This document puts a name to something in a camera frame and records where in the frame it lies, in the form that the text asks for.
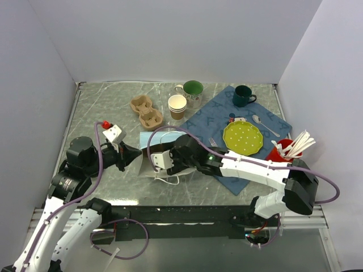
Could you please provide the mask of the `light blue paper bag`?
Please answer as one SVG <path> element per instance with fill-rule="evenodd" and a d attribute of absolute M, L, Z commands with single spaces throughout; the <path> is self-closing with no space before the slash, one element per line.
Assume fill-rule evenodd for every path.
<path fill-rule="evenodd" d="M 181 131 L 159 131 L 154 134 L 150 142 L 150 157 L 147 155 L 147 143 L 152 132 L 140 133 L 140 150 L 142 155 L 137 158 L 140 166 L 138 177 L 153 178 L 169 185 L 179 185 L 180 177 L 189 175 L 195 171 L 194 168 L 177 170 L 176 173 L 167 173 L 168 169 L 176 166 L 176 160 L 169 152 L 174 146 L 174 141 L 185 134 Z"/>

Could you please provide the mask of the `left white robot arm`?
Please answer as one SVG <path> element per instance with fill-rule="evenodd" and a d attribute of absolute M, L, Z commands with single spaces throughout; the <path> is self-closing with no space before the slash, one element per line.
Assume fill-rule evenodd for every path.
<path fill-rule="evenodd" d="M 26 248 L 3 271 L 64 271 L 76 249 L 97 228 L 112 222 L 112 206 L 102 199 L 86 203 L 83 214 L 67 231 L 64 227 L 91 186 L 91 179 L 112 165 L 124 171 L 141 150 L 110 142 L 98 148 L 89 137 L 71 141 L 59 173 L 51 181 L 42 216 Z"/>

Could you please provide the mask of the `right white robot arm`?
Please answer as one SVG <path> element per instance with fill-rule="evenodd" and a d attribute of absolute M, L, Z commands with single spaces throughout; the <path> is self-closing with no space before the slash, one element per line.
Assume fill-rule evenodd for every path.
<path fill-rule="evenodd" d="M 188 134 L 172 142 L 170 155 L 174 165 L 169 173 L 194 168 L 207 176 L 236 177 L 274 188 L 273 193 L 252 200 L 248 220 L 255 226 L 285 211 L 313 212 L 319 182 L 303 160 L 278 163 L 249 158 L 219 147 L 207 148 Z"/>

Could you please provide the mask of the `stack of brown paper cups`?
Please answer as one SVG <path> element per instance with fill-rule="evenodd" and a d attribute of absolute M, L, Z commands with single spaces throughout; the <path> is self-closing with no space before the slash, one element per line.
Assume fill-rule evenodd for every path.
<path fill-rule="evenodd" d="M 181 120 L 187 107 L 187 100 L 182 95 L 173 95 L 168 99 L 168 108 L 174 120 Z"/>

